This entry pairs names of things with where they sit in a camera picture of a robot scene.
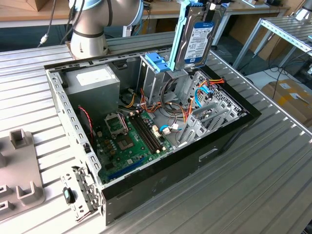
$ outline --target motherboard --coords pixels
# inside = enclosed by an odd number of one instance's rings
[[[102,165],[98,175],[104,183],[173,150],[147,112],[108,117],[97,129],[97,157]]]

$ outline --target gray plastic tray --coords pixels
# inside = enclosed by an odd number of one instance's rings
[[[31,132],[0,138],[0,220],[45,200]]]

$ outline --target green motherboard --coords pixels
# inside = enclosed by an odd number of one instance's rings
[[[128,129],[127,134],[119,134],[112,138],[107,124],[101,125],[101,133],[97,134],[97,157],[102,165],[99,177],[104,183],[118,178],[137,167],[140,167],[172,150],[170,143],[162,136],[154,137],[154,144],[158,149],[154,150],[142,131],[148,129],[151,135],[155,126],[148,113],[142,112],[134,118],[126,116],[124,124]],[[111,129],[117,130],[122,124],[111,121]]]

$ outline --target red cable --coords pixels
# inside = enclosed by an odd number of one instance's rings
[[[90,124],[91,144],[92,144],[93,143],[93,133],[92,133],[92,124],[91,124],[90,116],[89,116],[88,112],[86,112],[86,110],[83,109],[81,106],[79,106],[78,108],[81,109],[86,114],[86,116],[88,118],[88,121],[89,121],[89,124]]]

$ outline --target white label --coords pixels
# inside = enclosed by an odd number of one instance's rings
[[[195,62],[196,58],[203,57],[208,43],[208,34],[212,31],[213,28],[213,23],[195,24],[184,57],[184,59],[187,60],[186,62]]]
[[[290,89],[291,87],[286,84],[286,83],[282,83],[282,84],[279,84],[280,86],[282,86],[283,89]]]
[[[105,68],[77,75],[77,80],[81,86],[105,81],[112,78],[113,77],[107,72]]]
[[[300,96],[299,94],[296,93],[292,93],[290,94],[294,99],[299,99],[298,96]]]

